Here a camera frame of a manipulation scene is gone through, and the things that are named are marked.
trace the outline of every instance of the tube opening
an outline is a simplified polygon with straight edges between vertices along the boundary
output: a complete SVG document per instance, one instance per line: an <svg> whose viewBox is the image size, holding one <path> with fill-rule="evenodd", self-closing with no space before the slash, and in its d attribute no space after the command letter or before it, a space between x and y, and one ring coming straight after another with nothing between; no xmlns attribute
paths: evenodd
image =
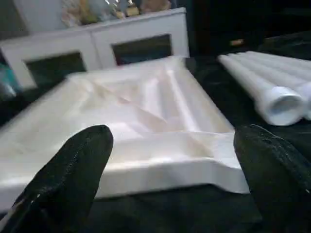
<svg viewBox="0 0 311 233"><path fill-rule="evenodd" d="M276 125L294 124L301 118L303 103L295 96L285 96L276 100L268 108L268 116Z"/></svg>

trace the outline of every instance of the white foam tray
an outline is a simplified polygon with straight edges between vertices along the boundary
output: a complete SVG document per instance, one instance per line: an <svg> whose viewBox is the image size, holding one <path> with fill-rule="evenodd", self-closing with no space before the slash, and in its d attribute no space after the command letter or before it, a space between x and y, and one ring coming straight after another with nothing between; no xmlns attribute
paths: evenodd
<svg viewBox="0 0 311 233"><path fill-rule="evenodd" d="M169 57L70 75L4 127L0 210L70 136L98 124L115 141L98 198L203 183L249 192L232 126L182 58Z"/></svg>

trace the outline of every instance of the white cabinet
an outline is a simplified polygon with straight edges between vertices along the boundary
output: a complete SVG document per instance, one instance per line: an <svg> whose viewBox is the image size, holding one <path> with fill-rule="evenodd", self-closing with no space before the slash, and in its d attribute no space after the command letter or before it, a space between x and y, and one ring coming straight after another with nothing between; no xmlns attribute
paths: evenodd
<svg viewBox="0 0 311 233"><path fill-rule="evenodd" d="M188 56L185 9L0 42L22 88L169 55Z"/></svg>

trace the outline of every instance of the foam cylinder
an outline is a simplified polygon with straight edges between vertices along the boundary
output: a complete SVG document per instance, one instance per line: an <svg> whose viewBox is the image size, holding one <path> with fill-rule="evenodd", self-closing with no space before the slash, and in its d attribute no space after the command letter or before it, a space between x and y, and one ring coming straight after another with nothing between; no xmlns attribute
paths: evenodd
<svg viewBox="0 0 311 233"><path fill-rule="evenodd" d="M277 85L289 87L305 98L307 102L305 119L311 120L311 82L301 79L298 76L299 73L305 76L309 75L305 70L299 72L299 69L289 66L286 63L266 59L256 54L239 53L238 55L233 54L232 56L239 59L246 67L255 71L260 76Z"/></svg>
<svg viewBox="0 0 311 233"><path fill-rule="evenodd" d="M256 111L267 123L285 126L303 117L306 102L298 93L275 85L232 57L220 55L218 61L253 98Z"/></svg>
<svg viewBox="0 0 311 233"><path fill-rule="evenodd" d="M284 57L284 56L278 56L278 55L267 54L267 53L262 53L262 52L254 52L254 51L248 51L246 53L256 54L257 56L266 57L266 58L272 58L276 61L287 63L291 66L298 66L298 67L305 68L305 69L311 69L311 61L307 61L303 59Z"/></svg>

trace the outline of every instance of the cabinet door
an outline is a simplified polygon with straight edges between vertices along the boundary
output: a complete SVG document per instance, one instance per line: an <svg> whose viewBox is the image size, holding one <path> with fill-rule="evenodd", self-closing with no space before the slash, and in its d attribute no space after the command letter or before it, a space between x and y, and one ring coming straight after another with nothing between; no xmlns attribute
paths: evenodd
<svg viewBox="0 0 311 233"><path fill-rule="evenodd" d="M189 55L185 14L139 17L93 32L104 68Z"/></svg>
<svg viewBox="0 0 311 233"><path fill-rule="evenodd" d="M27 37L2 46L22 88L59 82L74 72L101 69L90 34Z"/></svg>

